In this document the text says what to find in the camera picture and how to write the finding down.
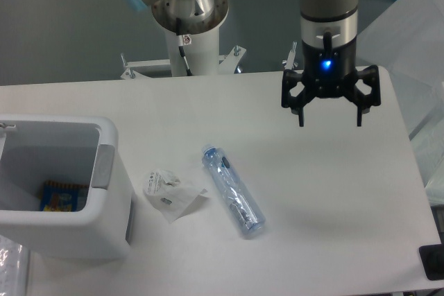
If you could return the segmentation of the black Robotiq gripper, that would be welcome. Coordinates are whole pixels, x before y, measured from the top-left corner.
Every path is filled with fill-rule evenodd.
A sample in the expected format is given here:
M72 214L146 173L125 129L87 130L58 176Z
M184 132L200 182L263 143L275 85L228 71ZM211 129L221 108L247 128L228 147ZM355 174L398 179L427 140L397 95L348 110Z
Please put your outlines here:
M357 107L357 127L362 125L363 114L381 105L379 68L370 65L358 71L356 45L353 39L327 55L303 43L303 72L283 71L281 106L298 116L300 127L305 124L304 107L314 98L345 97Z

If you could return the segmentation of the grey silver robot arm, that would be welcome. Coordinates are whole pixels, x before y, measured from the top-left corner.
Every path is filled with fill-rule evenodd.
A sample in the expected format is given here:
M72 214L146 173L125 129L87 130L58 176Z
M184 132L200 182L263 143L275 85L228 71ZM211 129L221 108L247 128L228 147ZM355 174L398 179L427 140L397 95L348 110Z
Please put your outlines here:
M169 43L174 76L219 72L219 27L228 0L127 0L150 8ZM357 116L381 103L379 70L355 66L358 0L299 0L303 70L290 55L283 71L281 105L299 118L315 98L346 98Z

